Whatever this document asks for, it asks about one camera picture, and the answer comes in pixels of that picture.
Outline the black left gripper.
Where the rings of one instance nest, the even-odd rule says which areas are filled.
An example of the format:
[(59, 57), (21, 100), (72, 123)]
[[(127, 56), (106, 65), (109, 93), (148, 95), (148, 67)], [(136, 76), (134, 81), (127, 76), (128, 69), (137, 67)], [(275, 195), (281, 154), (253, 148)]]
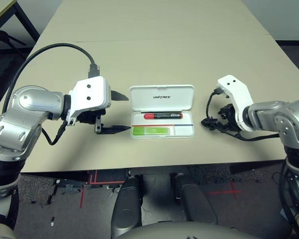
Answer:
[[(128, 101), (129, 98), (117, 91), (111, 90), (111, 100), (113, 101)], [(93, 124), (96, 134), (116, 134), (130, 129), (130, 126), (113, 125), (111, 127), (104, 127), (101, 122), (101, 116), (106, 114), (106, 110), (85, 111), (78, 117), (77, 121), (80, 123)]]

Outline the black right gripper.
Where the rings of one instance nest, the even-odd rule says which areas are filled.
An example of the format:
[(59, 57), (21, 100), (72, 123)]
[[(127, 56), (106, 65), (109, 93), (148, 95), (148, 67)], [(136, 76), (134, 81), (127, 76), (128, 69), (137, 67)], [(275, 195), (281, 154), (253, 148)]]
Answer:
[(218, 112), (218, 114), (221, 116), (223, 120), (227, 120), (227, 123), (223, 125), (221, 123), (217, 123), (218, 119), (204, 118), (201, 121), (201, 124), (208, 124), (206, 127), (209, 130), (218, 130), (220, 132), (223, 131), (239, 132), (239, 127), (235, 120), (235, 109), (232, 104), (227, 104), (226, 106), (222, 107)]

